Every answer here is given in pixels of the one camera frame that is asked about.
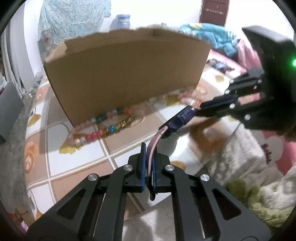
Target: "gray floor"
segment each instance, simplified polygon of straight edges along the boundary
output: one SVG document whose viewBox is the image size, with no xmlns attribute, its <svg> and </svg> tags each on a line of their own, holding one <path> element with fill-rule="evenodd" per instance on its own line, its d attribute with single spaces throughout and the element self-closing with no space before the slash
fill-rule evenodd
<svg viewBox="0 0 296 241">
<path fill-rule="evenodd" d="M 28 206 L 24 180 L 25 134 L 33 98 L 25 95 L 25 107 L 16 120 L 10 138 L 0 146 L 0 200 L 8 212 L 17 205 Z"/>
</svg>

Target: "small cardboard box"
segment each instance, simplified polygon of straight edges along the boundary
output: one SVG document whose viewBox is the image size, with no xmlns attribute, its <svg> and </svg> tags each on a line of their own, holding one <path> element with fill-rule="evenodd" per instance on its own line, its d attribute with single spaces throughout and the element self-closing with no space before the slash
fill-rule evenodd
<svg viewBox="0 0 296 241">
<path fill-rule="evenodd" d="M 71 39 L 44 64 L 73 126 L 119 107 L 196 86 L 210 45 L 163 29 L 116 30 Z"/>
</svg>

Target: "wooden door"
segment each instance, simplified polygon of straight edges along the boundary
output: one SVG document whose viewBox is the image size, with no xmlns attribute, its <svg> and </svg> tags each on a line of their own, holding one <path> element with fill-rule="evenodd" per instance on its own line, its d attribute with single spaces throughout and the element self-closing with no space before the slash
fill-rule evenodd
<svg viewBox="0 0 296 241">
<path fill-rule="evenodd" d="M 200 23 L 225 26 L 229 0 L 203 0 Z"/>
</svg>

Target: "metal bolt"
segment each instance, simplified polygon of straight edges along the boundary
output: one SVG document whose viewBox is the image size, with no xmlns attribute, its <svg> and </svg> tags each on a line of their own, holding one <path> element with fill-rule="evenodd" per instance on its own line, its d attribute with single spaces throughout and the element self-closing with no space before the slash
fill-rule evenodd
<svg viewBox="0 0 296 241">
<path fill-rule="evenodd" d="M 202 174 L 202 175 L 200 176 L 200 179 L 203 180 L 203 181 L 205 181 L 205 182 L 207 182 L 207 181 L 210 179 L 210 177 L 209 177 L 209 175 L 207 175 L 207 174 Z"/>
<path fill-rule="evenodd" d="M 235 104 L 232 103 L 230 106 L 229 106 L 230 109 L 234 109 L 235 108 Z"/>
<path fill-rule="evenodd" d="M 246 115 L 246 116 L 244 117 L 244 120 L 245 120 L 245 121 L 248 121 L 250 118 L 251 118 L 250 115 Z"/>
<path fill-rule="evenodd" d="M 166 169 L 167 171 L 172 171 L 172 170 L 175 169 L 175 167 L 174 167 L 173 165 L 166 165 L 166 166 L 165 166 L 165 169 Z"/>
<path fill-rule="evenodd" d="M 95 181 L 97 179 L 98 179 L 98 176 L 96 174 L 90 174 L 88 176 L 88 180 L 90 180 L 90 181 Z"/>
<path fill-rule="evenodd" d="M 131 171 L 133 169 L 133 166 L 132 165 L 125 165 L 123 167 L 123 169 L 126 170 L 126 171 Z"/>
</svg>

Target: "blue bead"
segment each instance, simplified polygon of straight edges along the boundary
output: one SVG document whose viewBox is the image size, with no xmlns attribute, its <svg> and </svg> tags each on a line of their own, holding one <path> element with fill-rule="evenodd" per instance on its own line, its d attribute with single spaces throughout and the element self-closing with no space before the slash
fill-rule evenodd
<svg viewBox="0 0 296 241">
<path fill-rule="evenodd" d="M 101 118 L 102 118 L 102 121 L 106 120 L 107 119 L 106 114 L 101 115 Z"/>
<path fill-rule="evenodd" d="M 116 127 L 115 126 L 109 126 L 109 130 L 110 130 L 110 132 L 115 132 L 116 131 Z"/>
<path fill-rule="evenodd" d="M 96 122 L 98 123 L 98 124 L 100 124 L 100 123 L 102 123 L 102 118 L 101 117 L 98 117 L 97 119 L 96 119 Z"/>
<path fill-rule="evenodd" d="M 122 108 L 118 108 L 117 109 L 118 114 L 122 114 L 123 113 L 123 109 Z"/>
</svg>

